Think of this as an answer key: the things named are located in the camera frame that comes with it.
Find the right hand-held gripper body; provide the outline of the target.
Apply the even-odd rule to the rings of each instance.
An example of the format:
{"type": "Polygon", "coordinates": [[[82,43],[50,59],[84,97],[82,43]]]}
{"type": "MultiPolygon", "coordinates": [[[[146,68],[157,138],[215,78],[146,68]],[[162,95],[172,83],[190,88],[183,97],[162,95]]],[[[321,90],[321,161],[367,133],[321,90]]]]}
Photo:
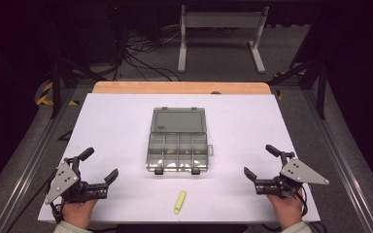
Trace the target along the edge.
{"type": "Polygon", "coordinates": [[[329,180],[299,160],[293,152],[281,151],[279,157],[282,168],[272,180],[259,180],[254,183],[257,194],[275,195],[282,199],[290,198],[305,183],[329,184],[329,180]]]}

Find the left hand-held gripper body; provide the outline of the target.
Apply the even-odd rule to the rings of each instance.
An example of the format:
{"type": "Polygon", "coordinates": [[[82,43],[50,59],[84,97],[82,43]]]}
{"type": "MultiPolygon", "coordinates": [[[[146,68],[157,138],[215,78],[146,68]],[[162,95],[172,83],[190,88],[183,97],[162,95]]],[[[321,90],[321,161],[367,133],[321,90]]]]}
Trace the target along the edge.
{"type": "Polygon", "coordinates": [[[65,158],[58,166],[44,203],[52,204],[61,197],[67,203],[85,203],[89,200],[106,199],[106,183],[89,184],[81,180],[78,157],[65,158]]]}

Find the person's left hand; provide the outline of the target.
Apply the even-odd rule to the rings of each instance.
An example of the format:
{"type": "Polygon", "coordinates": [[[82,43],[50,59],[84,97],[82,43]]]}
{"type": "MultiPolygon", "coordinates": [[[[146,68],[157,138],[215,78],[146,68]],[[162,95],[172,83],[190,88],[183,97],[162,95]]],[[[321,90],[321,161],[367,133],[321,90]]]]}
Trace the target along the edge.
{"type": "Polygon", "coordinates": [[[63,220],[83,229],[88,228],[96,203],[96,200],[84,203],[65,202],[62,208],[63,220]]]}

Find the person's right hand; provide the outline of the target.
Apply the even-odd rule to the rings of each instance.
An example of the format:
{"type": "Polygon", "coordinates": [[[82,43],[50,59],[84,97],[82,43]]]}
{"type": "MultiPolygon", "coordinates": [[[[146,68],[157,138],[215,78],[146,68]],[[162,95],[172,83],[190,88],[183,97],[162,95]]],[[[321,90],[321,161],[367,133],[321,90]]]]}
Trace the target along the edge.
{"type": "Polygon", "coordinates": [[[267,199],[272,204],[276,219],[283,230],[302,220],[303,205],[297,197],[282,199],[275,195],[268,195],[267,199]]]}

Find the white table mat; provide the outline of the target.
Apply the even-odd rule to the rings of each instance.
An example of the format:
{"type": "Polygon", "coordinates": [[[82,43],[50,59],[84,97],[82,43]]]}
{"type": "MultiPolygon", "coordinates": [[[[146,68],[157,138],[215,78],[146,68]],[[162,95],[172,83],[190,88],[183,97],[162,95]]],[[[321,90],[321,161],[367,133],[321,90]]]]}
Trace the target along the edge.
{"type": "Polygon", "coordinates": [[[83,180],[99,183],[113,170],[119,176],[108,197],[97,203],[99,223],[261,223],[275,219],[266,197],[256,194],[244,175],[247,167],[261,179],[279,175],[282,162],[266,149],[291,151],[293,145],[275,97],[271,94],[96,94],[85,99],[64,152],[93,155],[80,166],[83,180]],[[201,107],[213,147],[207,172],[147,170],[153,109],[201,107]],[[178,215],[181,191],[186,199],[178,215]]]}

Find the yellow black floor tape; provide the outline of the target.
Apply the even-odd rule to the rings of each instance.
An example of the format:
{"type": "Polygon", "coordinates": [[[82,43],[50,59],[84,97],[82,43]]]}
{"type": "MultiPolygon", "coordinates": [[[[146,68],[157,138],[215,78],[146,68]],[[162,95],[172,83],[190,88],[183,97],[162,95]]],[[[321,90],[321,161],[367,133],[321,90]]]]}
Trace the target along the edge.
{"type": "MultiPolygon", "coordinates": [[[[39,105],[53,106],[53,101],[47,99],[47,97],[48,97],[48,95],[50,93],[51,88],[52,88],[52,82],[49,81],[47,84],[45,84],[40,97],[36,101],[36,104],[38,106],[39,105]]],[[[68,105],[69,106],[79,106],[80,105],[80,101],[71,100],[68,105]]]]}

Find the yellow marker pen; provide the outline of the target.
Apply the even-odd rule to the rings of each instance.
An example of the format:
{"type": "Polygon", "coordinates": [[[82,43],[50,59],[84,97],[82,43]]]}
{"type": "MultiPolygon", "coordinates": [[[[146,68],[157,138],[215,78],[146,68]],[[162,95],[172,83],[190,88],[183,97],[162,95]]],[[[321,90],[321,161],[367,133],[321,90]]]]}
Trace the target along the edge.
{"type": "Polygon", "coordinates": [[[178,215],[180,213],[186,197],[187,197],[187,192],[186,191],[181,191],[180,195],[177,199],[177,202],[175,204],[175,207],[174,207],[174,214],[175,215],[178,215]]]}

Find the black metal stand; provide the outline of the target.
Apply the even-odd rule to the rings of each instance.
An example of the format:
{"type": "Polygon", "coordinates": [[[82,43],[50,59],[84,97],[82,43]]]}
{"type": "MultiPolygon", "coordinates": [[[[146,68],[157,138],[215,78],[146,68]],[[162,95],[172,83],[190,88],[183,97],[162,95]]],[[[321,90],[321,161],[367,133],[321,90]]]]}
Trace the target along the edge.
{"type": "Polygon", "coordinates": [[[301,80],[298,85],[301,89],[310,89],[314,83],[318,83],[318,93],[316,100],[316,110],[321,119],[325,119],[324,116],[324,97],[326,90],[326,67],[322,60],[311,60],[305,63],[301,63],[294,68],[284,72],[277,78],[273,78],[268,81],[268,85],[278,85],[283,81],[294,77],[298,73],[303,72],[301,80]]]}
{"type": "Polygon", "coordinates": [[[77,86],[77,80],[74,78],[73,70],[76,69],[83,73],[85,76],[98,81],[104,82],[105,79],[100,75],[90,71],[88,68],[79,65],[71,59],[57,58],[51,63],[51,82],[52,82],[52,114],[51,118],[55,118],[61,110],[61,80],[68,88],[75,88],[77,86]]]}

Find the clear plastic compartment box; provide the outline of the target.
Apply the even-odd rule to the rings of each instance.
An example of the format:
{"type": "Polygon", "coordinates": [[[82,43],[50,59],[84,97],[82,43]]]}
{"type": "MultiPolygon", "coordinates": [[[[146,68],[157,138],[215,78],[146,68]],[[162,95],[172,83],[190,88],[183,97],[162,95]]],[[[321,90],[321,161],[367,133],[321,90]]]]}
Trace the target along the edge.
{"type": "Polygon", "coordinates": [[[146,159],[148,171],[156,175],[165,172],[200,175],[208,171],[211,152],[204,108],[153,109],[146,159]]]}

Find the white metal stand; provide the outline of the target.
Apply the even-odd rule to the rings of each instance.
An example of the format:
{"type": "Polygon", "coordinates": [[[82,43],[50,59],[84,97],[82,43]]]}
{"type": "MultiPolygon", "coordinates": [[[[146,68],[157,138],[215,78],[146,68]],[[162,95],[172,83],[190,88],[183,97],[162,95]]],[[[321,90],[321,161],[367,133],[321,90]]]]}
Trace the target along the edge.
{"type": "Polygon", "coordinates": [[[181,43],[178,58],[178,71],[183,73],[187,65],[187,29],[188,28],[252,28],[255,30],[254,39],[248,42],[256,70],[265,73],[258,46],[268,17],[269,8],[260,11],[238,12],[188,12],[187,6],[181,7],[180,31],[181,43]]]}

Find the aluminium frame rail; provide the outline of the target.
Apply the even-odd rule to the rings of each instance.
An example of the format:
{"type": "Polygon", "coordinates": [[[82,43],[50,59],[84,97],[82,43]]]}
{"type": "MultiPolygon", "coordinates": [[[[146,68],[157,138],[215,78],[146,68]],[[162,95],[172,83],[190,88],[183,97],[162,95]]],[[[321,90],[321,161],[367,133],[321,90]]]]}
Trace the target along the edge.
{"type": "Polygon", "coordinates": [[[322,119],[316,110],[316,100],[314,94],[310,90],[302,90],[302,95],[312,111],[315,121],[323,133],[327,146],[330,150],[330,158],[334,163],[340,180],[346,189],[346,192],[356,210],[357,216],[366,233],[373,233],[373,213],[370,210],[370,205],[366,200],[362,189],[349,166],[345,156],[338,149],[329,125],[325,119],[322,119]]]}
{"type": "Polygon", "coordinates": [[[0,174],[0,233],[5,233],[43,182],[36,181],[41,163],[51,158],[49,149],[55,130],[72,100],[76,89],[67,88],[61,94],[60,110],[51,118],[52,109],[41,106],[14,155],[0,174]]]}

